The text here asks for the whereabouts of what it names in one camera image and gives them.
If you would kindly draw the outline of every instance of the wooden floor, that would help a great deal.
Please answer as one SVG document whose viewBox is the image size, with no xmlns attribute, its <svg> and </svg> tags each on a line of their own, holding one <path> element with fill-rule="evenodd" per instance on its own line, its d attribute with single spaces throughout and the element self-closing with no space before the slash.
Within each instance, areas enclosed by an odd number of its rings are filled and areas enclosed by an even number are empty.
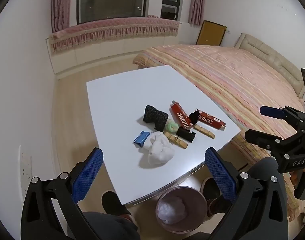
<svg viewBox="0 0 305 240">
<path fill-rule="evenodd" d="M 86 82 L 137 68 L 137 65 L 132 64 L 132 59 L 124 59 L 86 69 L 58 81 L 54 107 L 54 136 L 61 171 L 71 171 L 76 163 L 84 161 L 93 148 L 98 147 L 89 109 Z M 229 144 L 221 150 L 220 155 L 223 159 L 231 161 L 235 167 L 242 167 L 246 163 L 241 154 Z M 180 185 L 198 188 L 209 176 L 208 169 L 203 167 Z M 110 189 L 113 189 L 113 186 L 103 164 L 85 200 L 78 203 L 81 210 L 104 212 L 101 196 Z M 166 232 L 158 225 L 155 218 L 156 201 L 155 197 L 129 207 L 141 228 L 141 239 L 168 240 L 187 237 L 188 235 Z M 215 215 L 190 234 L 199 231 L 211 233 L 222 216 L 223 214 Z"/>
</svg>

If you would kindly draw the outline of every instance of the window frame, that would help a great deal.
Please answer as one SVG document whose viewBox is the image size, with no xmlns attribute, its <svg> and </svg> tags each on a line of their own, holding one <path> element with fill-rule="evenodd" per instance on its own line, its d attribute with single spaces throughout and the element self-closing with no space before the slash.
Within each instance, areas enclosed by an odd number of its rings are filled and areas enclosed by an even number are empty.
<svg viewBox="0 0 305 240">
<path fill-rule="evenodd" d="M 162 6 L 163 5 L 170 5 L 170 6 L 173 6 L 173 7 L 177 8 L 177 10 L 176 10 L 176 18 L 175 18 L 175 21 L 177 21 L 178 20 L 178 16 L 179 16 L 180 0 L 177 0 L 177 2 L 170 1 L 170 0 L 163 0 Z"/>
<path fill-rule="evenodd" d="M 77 0 L 77 2 L 76 2 L 77 25 L 83 24 L 80 22 L 79 2 L 80 2 L 80 0 Z M 146 8 L 147 8 L 147 0 L 143 0 L 142 16 L 140 16 L 140 17 L 146 17 Z M 137 16 L 129 16 L 129 17 L 123 17 L 123 18 L 132 18 L 132 17 L 137 17 Z M 89 21 L 89 22 L 95 22 L 95 21 L 100 21 L 100 20 L 104 20 L 104 19 L 93 20 L 93 21 Z"/>
</svg>

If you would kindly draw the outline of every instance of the silver bolt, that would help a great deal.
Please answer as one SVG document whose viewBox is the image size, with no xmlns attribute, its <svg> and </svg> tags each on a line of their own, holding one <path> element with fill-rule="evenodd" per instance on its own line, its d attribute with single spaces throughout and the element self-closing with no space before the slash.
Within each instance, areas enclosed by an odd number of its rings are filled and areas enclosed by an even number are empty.
<svg viewBox="0 0 305 240">
<path fill-rule="evenodd" d="M 245 172 L 240 173 L 240 177 L 242 177 L 243 179 L 248 179 L 248 174 Z"/>
<path fill-rule="evenodd" d="M 35 183 L 37 183 L 37 182 L 38 182 L 38 177 L 33 177 L 33 178 L 31 179 L 31 183 L 35 184 Z"/>
<path fill-rule="evenodd" d="M 68 173 L 63 172 L 63 173 L 60 174 L 59 177 L 60 177 L 61 179 L 66 179 L 66 178 L 68 178 Z"/>
<path fill-rule="evenodd" d="M 274 183 L 277 182 L 277 178 L 276 178 L 275 176 L 271 176 L 271 177 L 270 177 L 270 180 L 271 180 L 272 182 L 274 182 Z"/>
</svg>

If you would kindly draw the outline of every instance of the wall socket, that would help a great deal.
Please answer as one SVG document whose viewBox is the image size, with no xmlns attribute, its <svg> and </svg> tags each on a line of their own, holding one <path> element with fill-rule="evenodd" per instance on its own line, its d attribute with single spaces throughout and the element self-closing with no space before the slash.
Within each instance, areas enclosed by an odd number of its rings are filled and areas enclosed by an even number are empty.
<svg viewBox="0 0 305 240">
<path fill-rule="evenodd" d="M 22 146 L 19 146 L 18 150 L 18 159 L 19 159 L 19 190 L 22 195 L 22 201 L 24 202 L 27 190 L 32 179 L 32 162 L 31 155 L 28 155 Z"/>
</svg>

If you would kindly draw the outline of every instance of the blue object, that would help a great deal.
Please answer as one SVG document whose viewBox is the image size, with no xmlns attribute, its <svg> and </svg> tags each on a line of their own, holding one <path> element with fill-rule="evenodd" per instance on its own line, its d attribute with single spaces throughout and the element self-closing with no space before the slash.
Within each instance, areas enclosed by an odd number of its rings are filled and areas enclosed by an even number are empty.
<svg viewBox="0 0 305 240">
<path fill-rule="evenodd" d="M 75 203 L 83 200 L 103 162 L 103 153 L 97 149 L 90 157 L 72 185 L 72 199 Z"/>
<path fill-rule="evenodd" d="M 134 143 L 138 144 L 140 147 L 143 147 L 143 143 L 147 139 L 147 137 L 150 135 L 150 132 L 144 132 L 142 131 L 137 138 L 134 140 Z"/>
<path fill-rule="evenodd" d="M 277 118 L 277 119 L 284 119 L 286 117 L 286 114 L 283 109 L 273 108 L 269 106 L 262 106 L 259 109 L 259 112 L 262 115 Z"/>
<path fill-rule="evenodd" d="M 208 148 L 205 153 L 205 163 L 211 172 L 217 186 L 223 194 L 225 199 L 235 202 L 236 194 L 236 182 L 230 176 L 227 169 L 217 157 L 217 152 L 214 148 Z"/>
</svg>

